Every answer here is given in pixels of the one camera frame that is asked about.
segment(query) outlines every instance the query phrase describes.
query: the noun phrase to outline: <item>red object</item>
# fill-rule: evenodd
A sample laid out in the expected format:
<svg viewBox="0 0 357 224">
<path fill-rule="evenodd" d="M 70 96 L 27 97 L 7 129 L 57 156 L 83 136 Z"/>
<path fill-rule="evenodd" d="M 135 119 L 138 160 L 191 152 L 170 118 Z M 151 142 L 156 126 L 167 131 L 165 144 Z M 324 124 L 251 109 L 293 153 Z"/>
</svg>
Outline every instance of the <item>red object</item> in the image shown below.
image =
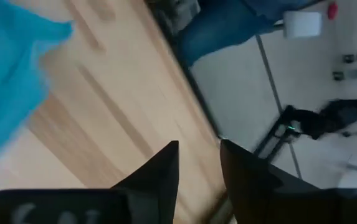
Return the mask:
<svg viewBox="0 0 357 224">
<path fill-rule="evenodd" d="M 332 2 L 331 4 L 329 4 L 328 7 L 328 19 L 329 20 L 333 20 L 336 18 L 337 14 L 338 14 L 338 5 L 336 2 Z"/>
</svg>

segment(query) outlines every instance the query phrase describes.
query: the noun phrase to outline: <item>blue jeans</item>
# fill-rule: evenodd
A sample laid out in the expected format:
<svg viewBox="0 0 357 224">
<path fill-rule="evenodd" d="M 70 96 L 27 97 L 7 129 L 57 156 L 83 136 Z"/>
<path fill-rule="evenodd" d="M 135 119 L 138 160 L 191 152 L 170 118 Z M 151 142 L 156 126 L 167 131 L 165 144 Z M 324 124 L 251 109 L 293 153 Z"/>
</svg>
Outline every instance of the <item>blue jeans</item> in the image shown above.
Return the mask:
<svg viewBox="0 0 357 224">
<path fill-rule="evenodd" d="M 239 45 L 255 34 L 273 28 L 275 21 L 255 13 L 242 1 L 209 0 L 177 39 L 177 48 L 187 66 L 202 56 Z"/>
</svg>

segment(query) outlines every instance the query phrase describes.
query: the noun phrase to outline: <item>tiled floor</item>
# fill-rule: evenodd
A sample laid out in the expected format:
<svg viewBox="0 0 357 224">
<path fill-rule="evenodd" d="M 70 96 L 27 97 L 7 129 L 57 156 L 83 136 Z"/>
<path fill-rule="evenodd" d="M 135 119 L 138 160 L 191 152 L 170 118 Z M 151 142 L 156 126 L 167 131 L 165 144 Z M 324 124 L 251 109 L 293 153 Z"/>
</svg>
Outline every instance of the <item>tiled floor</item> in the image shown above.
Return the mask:
<svg viewBox="0 0 357 224">
<path fill-rule="evenodd" d="M 357 51 L 357 1 L 337 2 L 344 13 L 334 22 L 324 18 L 319 37 L 286 40 L 282 32 L 262 36 L 283 105 L 317 110 L 335 98 L 357 98 L 357 80 L 331 78 L 333 70 L 343 68 L 340 54 Z M 323 3 L 308 10 L 325 14 L 326 7 Z M 278 114 L 255 39 L 200 59 L 193 73 L 223 137 L 252 150 Z M 302 137 L 293 147 L 307 182 L 321 188 L 357 187 L 356 137 L 331 135 L 321 141 Z M 288 147 L 275 165 L 296 174 Z"/>
<path fill-rule="evenodd" d="M 256 39 L 201 58 L 194 65 L 193 73 L 222 132 L 221 137 L 253 151 L 278 116 Z M 296 175 L 289 148 L 275 162 Z"/>
</svg>

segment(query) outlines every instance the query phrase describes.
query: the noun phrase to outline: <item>wooden surface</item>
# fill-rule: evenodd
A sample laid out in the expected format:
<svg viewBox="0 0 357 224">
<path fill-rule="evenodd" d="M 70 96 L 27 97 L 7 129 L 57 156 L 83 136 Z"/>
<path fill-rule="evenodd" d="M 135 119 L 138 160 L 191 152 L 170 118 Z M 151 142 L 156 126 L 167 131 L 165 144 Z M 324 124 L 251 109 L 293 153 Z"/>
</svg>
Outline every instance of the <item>wooden surface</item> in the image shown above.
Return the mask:
<svg viewBox="0 0 357 224">
<path fill-rule="evenodd" d="M 74 36 L 47 54 L 51 91 L 0 153 L 0 189 L 109 188 L 180 144 L 176 223 L 224 188 L 217 141 L 141 0 L 18 0 Z"/>
</svg>

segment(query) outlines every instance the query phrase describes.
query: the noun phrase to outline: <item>blue cloth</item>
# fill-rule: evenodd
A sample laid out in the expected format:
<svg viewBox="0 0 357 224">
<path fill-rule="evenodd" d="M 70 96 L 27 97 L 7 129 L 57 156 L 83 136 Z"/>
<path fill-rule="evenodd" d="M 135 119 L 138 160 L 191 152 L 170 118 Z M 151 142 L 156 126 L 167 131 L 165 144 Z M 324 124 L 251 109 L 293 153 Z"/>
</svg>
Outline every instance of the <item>blue cloth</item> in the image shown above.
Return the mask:
<svg viewBox="0 0 357 224">
<path fill-rule="evenodd" d="M 67 40 L 68 23 L 0 0 L 0 147 L 47 95 L 39 57 Z"/>
<path fill-rule="evenodd" d="M 178 35 L 177 48 L 187 66 L 202 56 L 239 45 L 256 34 L 270 32 L 287 10 L 312 0 L 208 0 Z"/>
<path fill-rule="evenodd" d="M 256 16 L 241 0 L 213 0 L 178 34 L 177 48 L 181 59 L 192 66 L 202 56 L 239 45 L 274 23 Z"/>
<path fill-rule="evenodd" d="M 313 0 L 242 0 L 249 5 L 257 15 L 276 21 L 282 19 L 285 11 L 297 10 Z"/>
</svg>

